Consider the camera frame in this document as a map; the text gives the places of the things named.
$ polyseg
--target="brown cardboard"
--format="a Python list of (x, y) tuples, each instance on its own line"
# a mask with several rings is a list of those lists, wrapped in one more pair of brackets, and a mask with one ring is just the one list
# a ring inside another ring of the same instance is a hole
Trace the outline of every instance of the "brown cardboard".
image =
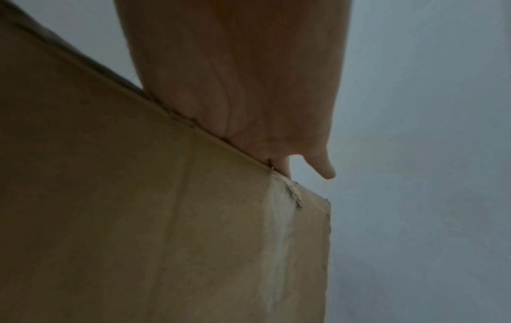
[(322, 322), (327, 201), (0, 1), (1, 322)]

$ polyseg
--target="finger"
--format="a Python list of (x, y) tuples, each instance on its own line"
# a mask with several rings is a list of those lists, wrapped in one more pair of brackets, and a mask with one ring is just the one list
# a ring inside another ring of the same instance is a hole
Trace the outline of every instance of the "finger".
[(289, 169), (289, 157), (284, 159), (272, 159), (270, 160), (271, 165), (282, 175), (291, 178), (291, 171)]
[(304, 156), (305, 161), (314, 168), (325, 179), (335, 177), (335, 169), (328, 159), (328, 152), (324, 149), (320, 154), (314, 156)]

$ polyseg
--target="wall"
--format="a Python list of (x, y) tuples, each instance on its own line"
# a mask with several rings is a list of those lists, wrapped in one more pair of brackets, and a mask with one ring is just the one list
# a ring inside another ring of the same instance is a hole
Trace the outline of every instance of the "wall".
[[(136, 82), (111, 1), (17, 0)], [(337, 100), (327, 322), (511, 318), (511, 3), (355, 0)]]

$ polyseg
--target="cardboard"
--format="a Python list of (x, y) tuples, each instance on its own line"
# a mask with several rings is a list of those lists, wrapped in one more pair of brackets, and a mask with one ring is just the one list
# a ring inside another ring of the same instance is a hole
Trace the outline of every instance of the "cardboard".
[(327, 201), (0, 2), (1, 322), (322, 322)]

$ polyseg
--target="skin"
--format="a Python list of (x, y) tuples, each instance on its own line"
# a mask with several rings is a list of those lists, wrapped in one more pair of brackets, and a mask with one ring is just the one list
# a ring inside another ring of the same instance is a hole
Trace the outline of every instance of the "skin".
[(116, 0), (137, 73), (163, 105), (290, 176), (326, 145), (350, 0)]

